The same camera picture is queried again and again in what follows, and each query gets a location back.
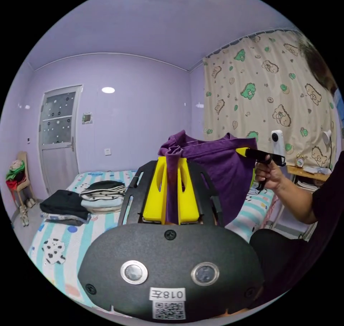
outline curtain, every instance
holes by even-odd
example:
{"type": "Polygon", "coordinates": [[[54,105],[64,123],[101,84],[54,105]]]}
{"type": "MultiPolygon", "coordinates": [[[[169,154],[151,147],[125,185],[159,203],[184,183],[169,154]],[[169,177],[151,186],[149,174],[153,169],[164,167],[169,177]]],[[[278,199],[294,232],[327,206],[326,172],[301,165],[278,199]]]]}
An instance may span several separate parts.
{"type": "Polygon", "coordinates": [[[258,149],[271,153],[271,132],[282,130],[288,163],[303,155],[305,165],[333,166],[335,103],[309,72],[294,31],[242,38],[203,65],[205,140],[255,137],[258,149]],[[328,130],[332,150],[322,138],[328,130]]]}

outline door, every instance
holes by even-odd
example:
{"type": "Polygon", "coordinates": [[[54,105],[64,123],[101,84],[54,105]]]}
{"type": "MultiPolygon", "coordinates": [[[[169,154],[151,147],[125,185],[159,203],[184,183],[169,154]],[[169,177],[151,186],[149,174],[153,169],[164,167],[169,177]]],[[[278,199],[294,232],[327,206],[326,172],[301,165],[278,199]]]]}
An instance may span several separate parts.
{"type": "Polygon", "coordinates": [[[75,118],[81,86],[44,94],[40,113],[39,153],[49,195],[65,190],[78,175],[75,118]]]}

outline person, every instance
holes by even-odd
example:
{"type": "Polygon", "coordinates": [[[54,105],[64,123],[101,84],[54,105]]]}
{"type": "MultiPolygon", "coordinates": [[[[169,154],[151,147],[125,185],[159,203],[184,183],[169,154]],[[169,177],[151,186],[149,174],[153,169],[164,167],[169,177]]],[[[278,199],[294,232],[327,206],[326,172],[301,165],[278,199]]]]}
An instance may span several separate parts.
{"type": "MultiPolygon", "coordinates": [[[[332,95],[340,95],[319,52],[304,40],[300,41],[299,48],[315,79],[332,95]]],[[[265,188],[271,189],[298,221],[307,225],[317,222],[317,225],[308,242],[286,238],[270,229],[260,229],[252,235],[250,245],[261,263],[265,283],[262,294],[250,309],[291,289],[319,258],[344,210],[343,172],[344,151],[327,181],[312,194],[285,177],[273,161],[256,166],[256,180],[266,181],[265,188]]]]}

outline cow print pattern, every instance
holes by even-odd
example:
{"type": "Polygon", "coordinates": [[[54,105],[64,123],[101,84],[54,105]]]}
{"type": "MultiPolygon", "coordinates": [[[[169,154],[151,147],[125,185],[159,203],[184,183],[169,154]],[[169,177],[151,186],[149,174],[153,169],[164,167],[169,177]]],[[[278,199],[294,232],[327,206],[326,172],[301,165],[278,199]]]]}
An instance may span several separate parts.
{"type": "Polygon", "coordinates": [[[42,247],[44,258],[49,264],[63,264],[66,261],[63,256],[65,249],[65,243],[55,238],[46,240],[42,247]]]}

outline purple towel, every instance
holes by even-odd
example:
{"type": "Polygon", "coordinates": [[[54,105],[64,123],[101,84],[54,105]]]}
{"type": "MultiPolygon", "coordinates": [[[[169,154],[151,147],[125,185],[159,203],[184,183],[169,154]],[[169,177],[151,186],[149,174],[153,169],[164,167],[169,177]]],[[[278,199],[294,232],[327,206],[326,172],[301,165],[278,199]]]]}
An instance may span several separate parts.
{"type": "Polygon", "coordinates": [[[200,141],[185,134],[172,135],[158,155],[167,162],[166,221],[178,224],[177,172],[179,158],[187,158],[204,167],[219,193],[224,224],[232,222],[241,210],[250,189],[255,160],[240,156],[241,147],[257,149],[255,138],[237,139],[226,134],[216,141],[200,141]]]}

